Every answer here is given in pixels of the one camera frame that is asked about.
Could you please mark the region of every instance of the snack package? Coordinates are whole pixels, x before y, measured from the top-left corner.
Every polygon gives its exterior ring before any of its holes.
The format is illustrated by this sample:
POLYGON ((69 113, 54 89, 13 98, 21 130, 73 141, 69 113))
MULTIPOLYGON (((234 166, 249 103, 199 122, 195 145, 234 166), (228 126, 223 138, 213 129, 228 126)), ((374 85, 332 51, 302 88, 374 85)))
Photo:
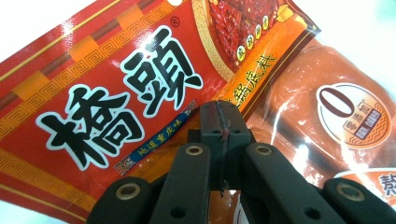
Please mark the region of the snack package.
POLYGON ((83 223, 115 180, 167 172, 199 105, 247 118, 317 32, 289 0, 95 1, 0 64, 0 199, 83 223))
POLYGON ((290 141, 291 163, 306 155, 306 165, 324 177, 311 183, 350 178, 394 206, 395 109, 387 90, 337 50, 317 43, 300 52, 255 114, 275 131, 271 142, 278 134, 290 141))

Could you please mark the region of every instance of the black plastic part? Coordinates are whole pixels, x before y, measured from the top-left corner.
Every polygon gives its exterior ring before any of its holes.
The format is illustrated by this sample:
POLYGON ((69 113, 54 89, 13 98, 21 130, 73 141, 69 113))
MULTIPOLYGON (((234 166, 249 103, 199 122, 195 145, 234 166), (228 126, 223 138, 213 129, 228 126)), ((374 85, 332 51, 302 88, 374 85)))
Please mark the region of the black plastic part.
POLYGON ((87 223, 147 223, 144 215, 149 210, 150 197, 151 186, 147 181, 136 177, 120 179, 95 204, 87 223))
POLYGON ((251 134, 239 109, 226 101, 211 101, 201 106, 200 113, 201 143, 212 155, 211 189, 240 189, 238 164, 251 134))
POLYGON ((242 205, 253 214, 250 223, 345 223, 276 147, 249 145, 241 170, 242 192, 250 199, 250 206, 242 205), (264 205, 261 213, 252 210, 251 199, 264 205))
POLYGON ((149 223, 206 223, 209 167, 208 147, 198 143, 180 147, 149 223))
POLYGON ((396 223, 396 213, 363 185, 344 178, 325 182, 323 197, 347 223, 396 223))

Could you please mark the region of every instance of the gold border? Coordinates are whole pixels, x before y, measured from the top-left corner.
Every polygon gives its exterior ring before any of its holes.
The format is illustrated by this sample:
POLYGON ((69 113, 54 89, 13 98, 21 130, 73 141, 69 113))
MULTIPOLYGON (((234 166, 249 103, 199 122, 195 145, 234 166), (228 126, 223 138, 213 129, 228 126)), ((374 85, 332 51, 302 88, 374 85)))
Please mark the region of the gold border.
POLYGON ((31 196, 31 195, 29 195, 29 194, 27 194, 27 193, 23 193, 23 192, 20 192, 20 191, 18 191, 18 190, 12 189, 12 188, 7 187, 7 186, 5 186, 5 185, 0 184, 0 189, 3 189, 3 190, 8 191, 8 192, 10 192, 10 193, 19 195, 19 196, 21 196, 21 197, 23 197, 23 198, 29 199, 29 200, 34 201, 34 202, 36 202, 36 203, 41 203, 41 204, 43 204, 43 205, 46 205, 47 207, 56 209, 56 210, 58 210, 58 211, 64 212, 64 213, 66 213, 67 215, 70 215, 70 216, 72 216, 72 217, 76 217, 76 218, 80 219, 81 221, 84 221, 84 222, 85 222, 85 221, 87 220, 85 217, 81 217, 81 216, 76 215, 76 214, 74 214, 74 213, 72 213, 72 212, 69 212, 68 210, 66 210, 66 209, 64 209, 64 208, 62 208, 62 207, 56 206, 55 204, 47 203, 47 202, 45 202, 45 201, 43 201, 43 200, 41 200, 41 199, 38 199, 38 198, 36 198, 36 197, 33 197, 33 196, 31 196))
POLYGON ((85 24, 87 24, 88 22, 90 22, 91 20, 95 19, 96 17, 98 17, 100 14, 104 13, 105 11, 107 11, 108 9, 110 9, 111 7, 114 7, 117 3, 119 3, 120 0, 116 0, 112 3, 110 3, 109 5, 107 5, 106 7, 102 8, 101 10, 99 10, 98 12, 94 13, 93 15, 91 15, 88 19, 86 19, 85 21, 83 21, 82 23, 76 25, 75 27, 73 27, 72 29, 70 29, 68 32, 66 32, 65 34, 59 36, 57 39, 55 39, 54 41, 52 41, 51 43, 49 43, 46 47, 44 47, 43 49, 39 50, 37 53, 35 53, 34 55, 32 55, 31 57, 29 57, 28 59, 26 59, 25 61, 23 61, 22 63, 18 64, 17 66, 15 66, 14 68, 12 68, 11 70, 9 70, 8 72, 6 72, 4 75, 0 76, 0 82, 3 81, 4 79, 10 77, 12 74, 14 74, 16 71, 20 70, 22 67, 24 67, 26 64, 28 64, 29 62, 31 62, 32 60, 34 60, 35 58, 37 58, 38 56, 40 56, 42 53, 44 53, 45 51, 47 51, 48 49, 52 48, 54 45, 58 44, 61 40, 63 40, 65 37, 67 37, 68 35, 72 34, 73 32, 75 32, 77 29, 81 28, 82 26, 84 26, 85 24))
POLYGON ((208 8, 208 5, 205 4, 207 0, 191 0, 191 2, 198 34, 201 38, 202 44, 204 45, 206 54, 219 75, 229 82, 231 78, 233 78, 234 73, 221 59, 209 32, 208 24, 210 22, 208 21, 208 18, 210 18, 210 15, 207 15, 205 10, 208 8))

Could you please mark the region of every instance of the orange snack package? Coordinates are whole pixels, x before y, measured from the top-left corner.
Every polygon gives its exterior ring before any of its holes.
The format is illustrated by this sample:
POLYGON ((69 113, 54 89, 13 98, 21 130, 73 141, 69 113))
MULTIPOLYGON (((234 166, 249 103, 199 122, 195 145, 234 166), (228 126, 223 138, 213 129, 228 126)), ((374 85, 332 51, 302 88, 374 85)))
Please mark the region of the orange snack package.
POLYGON ((307 165, 320 167, 323 181, 354 179, 391 205, 395 112, 387 90, 320 44, 296 57, 255 111, 292 143, 296 155, 307 149, 307 165))

